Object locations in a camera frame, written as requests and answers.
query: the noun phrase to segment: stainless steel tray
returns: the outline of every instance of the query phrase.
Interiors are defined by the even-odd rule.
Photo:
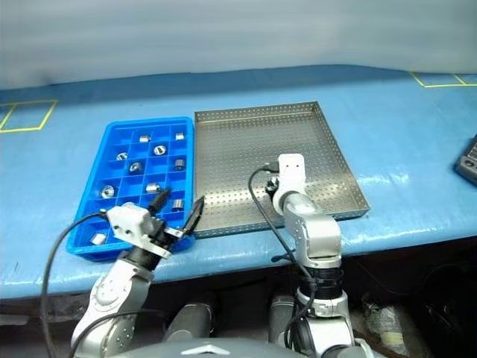
[[[195,196],[205,195],[199,237],[261,230],[268,226],[247,191],[253,170],[282,153],[301,153],[306,191],[336,219],[364,215],[370,207],[359,189],[317,102],[195,113]],[[253,188],[277,226],[257,175]]]

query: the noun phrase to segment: black device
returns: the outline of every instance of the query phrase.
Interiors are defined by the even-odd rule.
[[[458,159],[455,170],[468,181],[477,185],[477,134],[464,154]]]

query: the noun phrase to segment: blue tablecloth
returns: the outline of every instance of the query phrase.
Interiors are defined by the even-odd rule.
[[[407,72],[307,66],[0,92],[0,103],[39,99],[58,100],[41,131],[0,134],[0,298],[39,294],[52,242],[75,216],[105,126],[118,120],[318,101],[371,206],[340,222],[345,255],[477,233],[477,187],[452,168],[477,133],[477,87],[425,88]],[[198,240],[163,261],[156,280],[272,266],[281,253],[269,230]],[[110,266],[62,246],[50,291],[86,291]]]

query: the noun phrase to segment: white wall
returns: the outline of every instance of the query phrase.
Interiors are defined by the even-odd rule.
[[[0,0],[0,87],[346,63],[477,72],[477,0]]]

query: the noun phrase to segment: blue plastic tray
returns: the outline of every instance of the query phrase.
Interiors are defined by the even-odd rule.
[[[176,140],[176,133],[183,133],[185,138]],[[140,142],[139,137],[143,135],[149,136],[151,141]],[[154,147],[157,145],[165,145],[167,151],[164,155],[154,155]],[[123,152],[127,153],[127,159],[117,160],[116,156]],[[174,170],[176,159],[185,160],[185,170]],[[135,162],[142,164],[142,171],[131,173],[130,165]],[[147,207],[156,194],[147,193],[145,187],[148,183],[158,183],[161,188],[171,188],[171,197],[157,217],[166,220],[169,227],[182,227],[192,207],[193,177],[194,125],[190,118],[111,123],[106,127],[101,140],[76,219],[128,201]],[[114,188],[112,198],[101,197],[101,190],[106,185]],[[183,199],[184,209],[173,213],[171,206],[176,198]],[[103,245],[91,242],[97,233],[107,235]],[[187,237],[175,245],[174,251],[186,249],[193,243],[194,238]],[[116,258],[121,251],[131,246],[115,238],[106,221],[90,219],[72,231],[66,249],[71,254],[100,261]]]

